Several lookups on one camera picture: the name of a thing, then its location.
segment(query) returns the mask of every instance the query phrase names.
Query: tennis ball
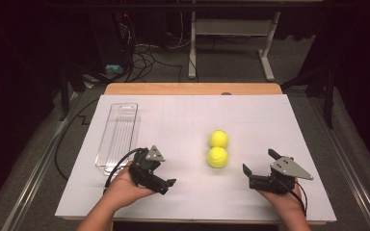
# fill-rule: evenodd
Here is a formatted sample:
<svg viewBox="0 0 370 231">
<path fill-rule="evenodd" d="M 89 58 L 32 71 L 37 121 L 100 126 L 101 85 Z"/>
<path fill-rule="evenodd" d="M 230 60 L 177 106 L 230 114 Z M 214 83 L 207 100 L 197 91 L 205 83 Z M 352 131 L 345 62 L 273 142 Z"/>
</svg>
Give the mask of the tennis ball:
<svg viewBox="0 0 370 231">
<path fill-rule="evenodd" d="M 216 130 L 212 132 L 209 137 L 209 145 L 211 147 L 219 146 L 222 148 L 226 148 L 228 142 L 229 137 L 227 136 L 227 133 L 222 130 Z"/>
<path fill-rule="evenodd" d="M 228 155 L 222 147 L 212 147 L 208 152 L 208 163 L 211 167 L 221 168 L 227 164 Z"/>
</svg>

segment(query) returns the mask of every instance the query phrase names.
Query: white table top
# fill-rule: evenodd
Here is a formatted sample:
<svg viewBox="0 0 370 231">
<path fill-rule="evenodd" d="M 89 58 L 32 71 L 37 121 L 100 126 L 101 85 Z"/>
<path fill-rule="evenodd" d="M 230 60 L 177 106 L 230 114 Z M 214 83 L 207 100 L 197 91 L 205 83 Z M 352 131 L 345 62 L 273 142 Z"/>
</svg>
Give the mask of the white table top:
<svg viewBox="0 0 370 231">
<path fill-rule="evenodd" d="M 308 197 L 307 220 L 336 217 L 306 147 L 286 95 L 102 95 L 56 212 L 83 218 L 101 197 L 106 176 L 94 165 L 113 103 L 138 103 L 141 117 L 137 147 L 156 145 L 166 162 L 154 174 L 177 181 L 165 195 L 155 194 L 119 210 L 115 218 L 149 221 L 274 223 L 271 204 L 249 189 L 246 164 L 268 175 L 274 161 L 268 148 L 294 157 L 313 181 L 299 180 Z M 206 162 L 209 134 L 229 135 L 224 168 Z"/>
</svg>

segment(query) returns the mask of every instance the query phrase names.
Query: person's right hand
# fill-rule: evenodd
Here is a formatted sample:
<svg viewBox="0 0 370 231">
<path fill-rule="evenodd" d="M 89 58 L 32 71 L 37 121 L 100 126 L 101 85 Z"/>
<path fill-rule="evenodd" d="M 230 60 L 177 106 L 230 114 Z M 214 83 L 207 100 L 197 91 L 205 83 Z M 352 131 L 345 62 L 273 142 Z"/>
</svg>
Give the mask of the person's right hand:
<svg viewBox="0 0 370 231">
<path fill-rule="evenodd" d="M 277 214 L 290 231 L 308 231 L 307 224 L 300 201 L 290 192 L 286 194 L 275 194 L 271 192 L 258 191 L 275 207 Z M 295 185 L 293 192 L 302 197 L 298 184 Z"/>
</svg>

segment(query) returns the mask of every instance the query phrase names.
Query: clear plastic tray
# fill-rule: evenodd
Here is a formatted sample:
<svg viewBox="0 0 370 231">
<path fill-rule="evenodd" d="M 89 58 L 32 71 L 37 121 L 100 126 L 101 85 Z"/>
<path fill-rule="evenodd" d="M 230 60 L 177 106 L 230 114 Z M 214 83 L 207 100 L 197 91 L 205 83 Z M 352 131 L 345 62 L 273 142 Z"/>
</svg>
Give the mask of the clear plastic tray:
<svg viewBox="0 0 370 231">
<path fill-rule="evenodd" d="M 122 157 L 136 148 L 140 115 L 138 104 L 113 104 L 110 109 L 95 165 L 109 175 Z M 121 163 L 125 166 L 128 159 Z"/>
</svg>

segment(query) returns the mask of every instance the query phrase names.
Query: metal leg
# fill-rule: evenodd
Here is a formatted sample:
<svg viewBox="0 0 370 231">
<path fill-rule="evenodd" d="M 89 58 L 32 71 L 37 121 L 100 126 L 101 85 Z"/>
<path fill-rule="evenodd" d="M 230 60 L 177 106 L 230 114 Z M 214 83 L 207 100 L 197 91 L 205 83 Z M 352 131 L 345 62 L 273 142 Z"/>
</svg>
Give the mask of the metal leg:
<svg viewBox="0 0 370 231">
<path fill-rule="evenodd" d="M 191 51 L 189 54 L 188 63 L 188 77 L 190 79 L 195 79 L 197 77 L 197 49 L 195 48 L 195 40 L 197 37 L 196 32 L 196 20 L 197 14 L 192 12 L 192 22 L 191 22 Z"/>
<path fill-rule="evenodd" d="M 274 82 L 275 81 L 275 76 L 273 75 L 273 71 L 270 67 L 269 60 L 267 59 L 267 55 L 269 53 L 270 45 L 272 44 L 273 41 L 273 36 L 275 35 L 276 27 L 278 25 L 278 18 L 280 17 L 280 12 L 276 12 L 274 17 L 273 17 L 273 23 L 269 29 L 269 34 L 267 36 L 267 41 L 266 41 L 266 46 L 264 49 L 260 49 L 258 51 L 260 61 L 263 66 L 264 73 L 266 75 L 266 79 L 269 82 Z"/>
</svg>

